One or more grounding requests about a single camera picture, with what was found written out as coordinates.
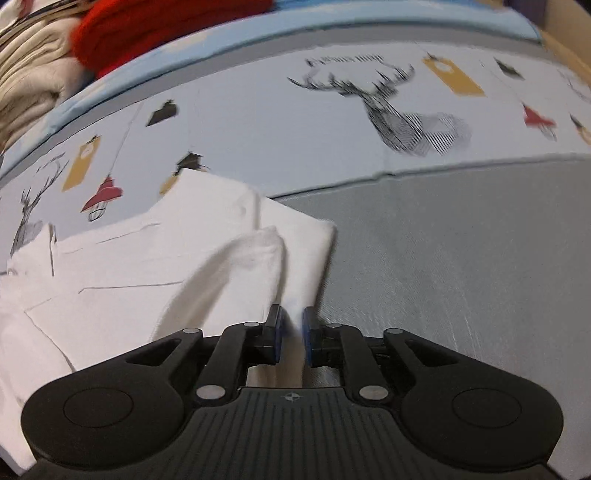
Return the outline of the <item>cream folded blanket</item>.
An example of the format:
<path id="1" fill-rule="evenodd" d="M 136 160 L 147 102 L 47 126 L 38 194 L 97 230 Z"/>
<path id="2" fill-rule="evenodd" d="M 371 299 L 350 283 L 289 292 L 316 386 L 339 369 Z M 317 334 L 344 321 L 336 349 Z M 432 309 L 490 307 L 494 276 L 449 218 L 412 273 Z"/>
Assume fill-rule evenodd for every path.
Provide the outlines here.
<path id="1" fill-rule="evenodd" d="M 78 17 L 42 21 L 1 50 L 1 149 L 78 93 L 90 73 L 72 53 Z"/>

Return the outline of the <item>white t-shirt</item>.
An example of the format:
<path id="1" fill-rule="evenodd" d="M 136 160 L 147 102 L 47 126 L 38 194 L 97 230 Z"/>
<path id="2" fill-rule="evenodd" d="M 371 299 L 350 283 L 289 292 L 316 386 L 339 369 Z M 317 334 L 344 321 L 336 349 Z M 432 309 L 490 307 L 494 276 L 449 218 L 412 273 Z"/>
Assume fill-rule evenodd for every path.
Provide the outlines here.
<path id="1" fill-rule="evenodd" d="M 1 278 L 1 457 L 34 464 L 20 417 L 40 387 L 184 328 L 214 336 L 287 311 L 287 356 L 257 386 L 301 383 L 301 314 L 335 227 L 249 186 L 186 171 L 147 212 L 57 239 L 45 226 Z"/>

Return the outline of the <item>folded white patterned bedding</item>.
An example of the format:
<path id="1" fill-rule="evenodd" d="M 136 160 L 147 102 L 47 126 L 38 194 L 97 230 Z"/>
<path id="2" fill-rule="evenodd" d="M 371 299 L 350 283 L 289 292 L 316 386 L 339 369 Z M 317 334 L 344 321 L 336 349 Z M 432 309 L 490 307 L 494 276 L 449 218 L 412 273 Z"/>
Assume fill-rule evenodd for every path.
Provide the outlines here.
<path id="1" fill-rule="evenodd" d="M 85 14 L 96 3 L 96 0 L 2 1 L 1 43 L 7 43 L 41 22 Z"/>

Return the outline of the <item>grey printed bed sheet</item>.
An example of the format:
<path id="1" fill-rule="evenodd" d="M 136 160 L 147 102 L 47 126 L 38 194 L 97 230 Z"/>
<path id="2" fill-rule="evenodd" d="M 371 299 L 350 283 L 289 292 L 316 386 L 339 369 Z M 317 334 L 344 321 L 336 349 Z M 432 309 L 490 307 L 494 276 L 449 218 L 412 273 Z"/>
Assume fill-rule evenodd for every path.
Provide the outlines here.
<path id="1" fill-rule="evenodd" d="M 312 305 L 531 379 L 564 412 L 552 466 L 590 472 L 590 84 L 548 47 L 451 28 L 301 32 L 88 111 L 1 176 L 1 278 L 147 212 L 186 171 L 335 227 Z"/>

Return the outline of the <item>red knitted blanket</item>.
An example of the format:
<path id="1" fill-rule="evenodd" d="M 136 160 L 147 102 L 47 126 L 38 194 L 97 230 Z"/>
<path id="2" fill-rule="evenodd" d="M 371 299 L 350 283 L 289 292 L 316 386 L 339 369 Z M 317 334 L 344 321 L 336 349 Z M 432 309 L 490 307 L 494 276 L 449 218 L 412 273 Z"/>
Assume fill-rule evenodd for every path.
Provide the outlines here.
<path id="1" fill-rule="evenodd" d="M 72 31 L 72 51 L 87 70 L 102 77 L 177 38 L 271 8 L 267 0 L 98 1 Z"/>

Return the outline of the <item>light blue pillowcase sheet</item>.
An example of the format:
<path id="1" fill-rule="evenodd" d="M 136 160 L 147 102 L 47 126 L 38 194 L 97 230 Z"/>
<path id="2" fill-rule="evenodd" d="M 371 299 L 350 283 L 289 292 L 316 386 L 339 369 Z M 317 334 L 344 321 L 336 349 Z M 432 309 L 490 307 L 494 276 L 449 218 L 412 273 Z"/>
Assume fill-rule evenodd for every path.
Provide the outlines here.
<path id="1" fill-rule="evenodd" d="M 540 30 L 510 8 L 437 1 L 353 1 L 280 10 L 207 28 L 149 51 L 84 88 L 47 114 L 9 150 L 1 176 L 97 105 L 142 83 L 236 48 L 301 32 L 369 25 L 427 25 L 541 42 Z"/>

